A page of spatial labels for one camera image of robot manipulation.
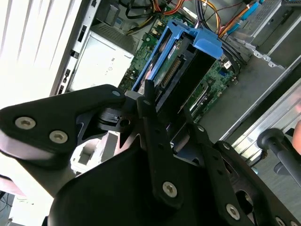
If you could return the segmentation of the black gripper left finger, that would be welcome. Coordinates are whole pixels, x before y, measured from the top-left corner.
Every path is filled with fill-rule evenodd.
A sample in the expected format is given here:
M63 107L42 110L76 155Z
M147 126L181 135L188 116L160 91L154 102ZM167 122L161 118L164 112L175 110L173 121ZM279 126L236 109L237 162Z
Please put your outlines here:
M116 131L117 155L133 149L146 152L155 203L179 208L183 198L174 156L152 96L153 83L148 81L146 93L137 99L101 85L6 107L0 112L0 149L41 169L56 170L68 164L80 144Z

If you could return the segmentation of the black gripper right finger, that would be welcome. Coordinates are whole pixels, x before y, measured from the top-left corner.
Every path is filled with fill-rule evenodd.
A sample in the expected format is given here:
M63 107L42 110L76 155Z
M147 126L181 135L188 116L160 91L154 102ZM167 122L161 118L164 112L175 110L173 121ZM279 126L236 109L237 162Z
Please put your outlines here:
M213 144L183 108L191 151L201 156L217 215L226 226L299 226L301 223L224 141Z

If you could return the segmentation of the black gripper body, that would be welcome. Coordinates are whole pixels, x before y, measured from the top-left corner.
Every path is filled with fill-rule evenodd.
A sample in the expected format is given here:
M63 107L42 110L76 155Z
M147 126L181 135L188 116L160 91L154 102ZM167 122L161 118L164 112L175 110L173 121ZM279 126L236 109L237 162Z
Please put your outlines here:
M223 226L205 171L174 158L183 205L155 203L147 154L130 150L69 181L56 195L50 226Z

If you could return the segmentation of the person's hand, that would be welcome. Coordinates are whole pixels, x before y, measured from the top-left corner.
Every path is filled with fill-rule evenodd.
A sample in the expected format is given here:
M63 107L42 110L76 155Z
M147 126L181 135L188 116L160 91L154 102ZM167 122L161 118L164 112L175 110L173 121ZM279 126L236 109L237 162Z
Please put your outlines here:
M294 128L292 145L298 154L301 154L301 121Z

